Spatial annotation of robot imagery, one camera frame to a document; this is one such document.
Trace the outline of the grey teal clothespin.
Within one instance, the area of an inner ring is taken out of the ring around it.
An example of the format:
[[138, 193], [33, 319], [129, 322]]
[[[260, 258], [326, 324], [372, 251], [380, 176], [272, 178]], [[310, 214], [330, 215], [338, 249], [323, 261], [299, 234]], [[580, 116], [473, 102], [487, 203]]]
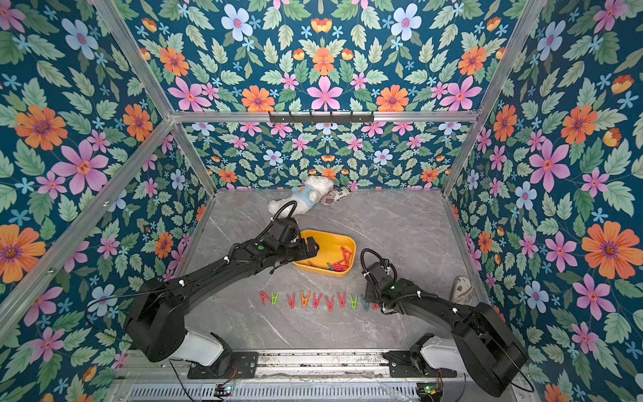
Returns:
[[360, 296], [360, 301], [362, 303], [363, 310], [367, 312], [370, 309], [370, 302], [366, 300], [364, 295]]

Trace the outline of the green clothespin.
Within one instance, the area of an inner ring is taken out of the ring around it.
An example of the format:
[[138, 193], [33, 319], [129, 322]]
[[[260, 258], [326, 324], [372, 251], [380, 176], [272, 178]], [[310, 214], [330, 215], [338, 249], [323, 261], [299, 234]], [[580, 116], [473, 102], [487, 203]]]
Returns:
[[356, 310], [358, 307], [358, 301], [359, 301], [359, 296], [358, 295], [350, 295], [350, 303], [351, 303], [351, 308], [353, 310]]
[[280, 296], [279, 291], [277, 291], [277, 292], [272, 292], [272, 293], [271, 293], [271, 304], [272, 304], [273, 306], [275, 306], [275, 305], [278, 303], [278, 301], [279, 301], [279, 296]]

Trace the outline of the red clothespin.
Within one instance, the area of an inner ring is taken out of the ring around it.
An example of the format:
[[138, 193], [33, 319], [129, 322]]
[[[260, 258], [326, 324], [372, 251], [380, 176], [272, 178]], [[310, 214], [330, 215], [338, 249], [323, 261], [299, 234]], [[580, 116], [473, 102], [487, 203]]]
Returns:
[[338, 292], [337, 296], [338, 296], [338, 302], [339, 302], [340, 308], [345, 308], [346, 301], [347, 301], [347, 293], [346, 292], [344, 292], [344, 293], [339, 293]]
[[272, 303], [272, 298], [268, 296], [264, 291], [261, 291], [260, 295], [261, 295], [261, 302], [263, 306], [265, 306], [266, 304]]
[[296, 293], [287, 293], [286, 300], [291, 309], [295, 309], [296, 306]]
[[327, 309], [329, 312], [333, 311], [334, 308], [334, 298], [335, 296], [325, 296], [326, 303], [327, 303]]
[[322, 297], [323, 297], [322, 293], [320, 293], [320, 294], [314, 293], [313, 294], [313, 308], [314, 309], [318, 309], [318, 307], [319, 307], [319, 305], [321, 303]]

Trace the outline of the yellow plastic storage box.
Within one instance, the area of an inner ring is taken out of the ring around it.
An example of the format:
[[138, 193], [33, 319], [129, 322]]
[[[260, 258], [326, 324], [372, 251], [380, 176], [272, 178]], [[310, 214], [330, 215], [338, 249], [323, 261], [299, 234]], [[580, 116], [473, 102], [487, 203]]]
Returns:
[[336, 278], [348, 275], [357, 257], [354, 239], [314, 229], [305, 229], [301, 236], [313, 238], [320, 250], [315, 257], [294, 262], [298, 270]]

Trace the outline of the orange clothespin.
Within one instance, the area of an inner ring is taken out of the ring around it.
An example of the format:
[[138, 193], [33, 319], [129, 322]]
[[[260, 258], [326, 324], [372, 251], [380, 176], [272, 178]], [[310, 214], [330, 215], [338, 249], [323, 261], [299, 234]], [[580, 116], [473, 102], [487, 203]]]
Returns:
[[310, 301], [310, 298], [311, 298], [311, 292], [310, 291], [308, 291], [308, 292], [301, 291], [301, 306], [303, 308], [307, 308], [307, 306], [309, 304], [309, 301]]

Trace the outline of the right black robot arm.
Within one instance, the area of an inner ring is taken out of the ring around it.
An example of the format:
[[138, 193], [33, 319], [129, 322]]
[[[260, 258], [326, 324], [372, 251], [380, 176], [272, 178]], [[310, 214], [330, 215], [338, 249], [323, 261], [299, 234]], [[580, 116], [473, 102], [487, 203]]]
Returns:
[[499, 397], [529, 361], [526, 348], [488, 304], [454, 303], [398, 276], [395, 266], [372, 249], [359, 255], [365, 296], [384, 315], [421, 319], [448, 336], [428, 333], [411, 350], [434, 370], [467, 374], [487, 394]]

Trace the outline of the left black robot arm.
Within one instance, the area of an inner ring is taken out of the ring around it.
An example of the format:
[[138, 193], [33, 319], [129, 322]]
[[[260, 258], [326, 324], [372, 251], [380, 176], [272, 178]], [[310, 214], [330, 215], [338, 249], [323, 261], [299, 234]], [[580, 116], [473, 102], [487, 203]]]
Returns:
[[152, 363], [184, 360], [210, 367], [228, 353], [219, 337], [188, 330], [185, 317], [201, 302], [262, 271], [313, 258], [320, 246], [303, 238], [289, 201], [258, 236], [231, 246], [219, 260], [169, 281], [149, 280], [135, 295], [125, 321], [126, 334]]

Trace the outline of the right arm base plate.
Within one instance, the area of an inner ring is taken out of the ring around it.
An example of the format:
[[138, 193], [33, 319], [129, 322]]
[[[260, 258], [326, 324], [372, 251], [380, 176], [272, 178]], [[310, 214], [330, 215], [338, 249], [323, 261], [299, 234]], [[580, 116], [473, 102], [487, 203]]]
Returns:
[[454, 370], [432, 368], [418, 353], [410, 351], [388, 351], [383, 354], [388, 362], [389, 375], [392, 378], [456, 378]]

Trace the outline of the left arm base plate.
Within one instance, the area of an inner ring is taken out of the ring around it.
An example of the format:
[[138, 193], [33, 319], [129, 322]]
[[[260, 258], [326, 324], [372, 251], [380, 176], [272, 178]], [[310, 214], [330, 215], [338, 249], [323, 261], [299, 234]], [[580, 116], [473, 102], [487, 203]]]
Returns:
[[258, 368], [257, 352], [224, 352], [211, 366], [192, 363], [190, 380], [247, 380], [254, 378]]

